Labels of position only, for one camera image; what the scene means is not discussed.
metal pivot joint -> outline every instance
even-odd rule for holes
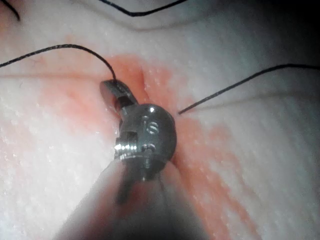
[[[153,179],[176,150],[173,117],[158,105],[139,104],[128,86],[119,80],[101,82],[100,91],[105,103],[121,117],[114,157],[130,166],[135,180]]]

pink stain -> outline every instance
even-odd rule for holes
[[[111,74],[90,73],[88,66],[92,64],[92,57],[82,53],[76,56],[72,68],[63,68],[65,79],[44,81],[39,102],[65,119],[71,134],[74,131],[100,130],[109,138],[114,138],[108,121],[116,120],[104,111],[105,106],[99,93],[99,82],[110,79]],[[176,103],[187,106],[194,99],[189,95],[180,96],[180,92],[187,91],[186,78],[180,76],[172,82],[174,73],[177,73],[170,67],[159,62],[146,62],[132,54],[106,59],[114,68],[117,78],[130,87],[140,103],[158,104],[175,116],[178,145],[173,162],[181,173],[189,195],[193,196],[192,203],[211,238],[231,239],[227,228],[228,218],[224,212],[224,208],[228,207],[238,214],[249,231],[259,239],[257,226],[246,209],[231,195],[231,190],[219,173],[211,168],[212,162],[219,166],[227,162],[234,168],[233,172],[238,179],[241,179],[239,161],[229,150],[233,139],[228,127],[220,124],[204,129],[200,121],[176,114]],[[63,63],[46,60],[41,65],[54,72]]]

metal surface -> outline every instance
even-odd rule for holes
[[[100,92],[105,104],[121,117],[114,157],[127,161],[125,186],[153,179],[174,155],[177,145],[174,118],[158,105],[139,104],[120,80],[101,82]]]

